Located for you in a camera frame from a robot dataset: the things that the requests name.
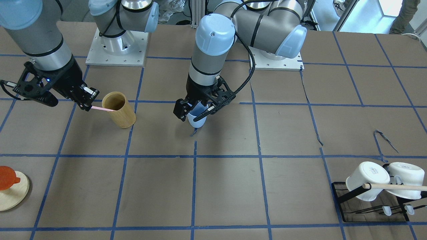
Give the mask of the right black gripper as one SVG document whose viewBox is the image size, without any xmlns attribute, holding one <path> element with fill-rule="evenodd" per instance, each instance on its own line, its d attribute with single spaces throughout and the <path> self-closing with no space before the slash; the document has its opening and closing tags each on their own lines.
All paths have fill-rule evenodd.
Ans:
<svg viewBox="0 0 427 240">
<path fill-rule="evenodd" d="M 40 70 L 27 61 L 15 87 L 15 92 L 27 99 L 49 107 L 58 105 L 58 99 L 50 92 L 54 89 L 66 99 L 72 99 L 81 110 L 90 111 L 99 95 L 96 88 L 89 88 L 82 80 L 82 71 L 76 59 L 57 70 Z"/>
</svg>

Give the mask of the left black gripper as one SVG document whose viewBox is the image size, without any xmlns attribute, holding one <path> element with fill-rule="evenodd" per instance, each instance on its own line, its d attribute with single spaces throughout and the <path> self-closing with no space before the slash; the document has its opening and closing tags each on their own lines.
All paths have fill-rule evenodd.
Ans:
<svg viewBox="0 0 427 240">
<path fill-rule="evenodd" d="M 198 122 L 207 117 L 207 115 L 215 114 L 218 111 L 218 107 L 222 108 L 223 105 L 228 105 L 235 97 L 236 93 L 229 88 L 223 77 L 219 75 L 215 78 L 214 84 L 209 86 L 197 84 L 188 76 L 186 97 L 185 99 L 176 100 L 173 114 L 182 122 L 185 122 L 193 104 L 200 101 L 202 104 L 206 104 L 211 101 L 213 104 L 193 119 L 194 122 Z"/>
</svg>

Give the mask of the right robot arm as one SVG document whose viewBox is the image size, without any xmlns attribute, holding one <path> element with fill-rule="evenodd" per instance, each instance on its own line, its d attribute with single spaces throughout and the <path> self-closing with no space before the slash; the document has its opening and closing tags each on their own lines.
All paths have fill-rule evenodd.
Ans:
<svg viewBox="0 0 427 240">
<path fill-rule="evenodd" d="M 83 80 L 81 68 L 56 23 L 69 0 L 2 0 L 3 26 L 29 58 L 17 83 L 1 80 L 2 90 L 20 101 L 35 101 L 50 107 L 58 99 L 55 90 L 90 111 L 99 91 Z M 90 0 L 89 12 L 98 28 L 96 38 L 106 56 L 137 53 L 132 32 L 154 32 L 159 6 L 152 0 Z"/>
</svg>

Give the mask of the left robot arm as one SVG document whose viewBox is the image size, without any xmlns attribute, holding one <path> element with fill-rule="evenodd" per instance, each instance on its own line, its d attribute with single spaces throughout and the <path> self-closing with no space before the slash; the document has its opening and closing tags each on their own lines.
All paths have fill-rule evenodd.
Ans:
<svg viewBox="0 0 427 240">
<path fill-rule="evenodd" d="M 215 10 L 201 18 L 195 34 L 195 47 L 186 81 L 186 97 L 178 99 L 174 115 L 185 121 L 198 103 L 205 110 L 195 122 L 215 114 L 232 102 L 250 81 L 247 79 L 232 91 L 220 73 L 226 57 L 239 41 L 255 64 L 251 48 L 288 59 L 295 58 L 306 38 L 307 29 L 301 25 L 305 0 L 267 0 L 267 9 L 252 11 L 247 5 L 253 0 L 223 0 Z"/>
</svg>

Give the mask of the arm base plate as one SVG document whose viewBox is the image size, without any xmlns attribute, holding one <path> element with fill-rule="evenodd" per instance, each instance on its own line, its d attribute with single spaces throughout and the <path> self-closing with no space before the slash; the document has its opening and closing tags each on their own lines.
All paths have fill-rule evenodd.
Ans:
<svg viewBox="0 0 427 240">
<path fill-rule="evenodd" d="M 283 56 L 276 56 L 273 53 L 268 53 L 253 47 L 250 47 L 252 55 L 255 59 L 256 70 L 304 70 L 304 64 L 300 53 L 293 59 Z"/>
<path fill-rule="evenodd" d="M 148 36 L 148 32 L 126 31 L 122 36 L 107 38 L 99 36 L 97 29 L 87 54 L 86 64 L 143 67 Z"/>
</svg>

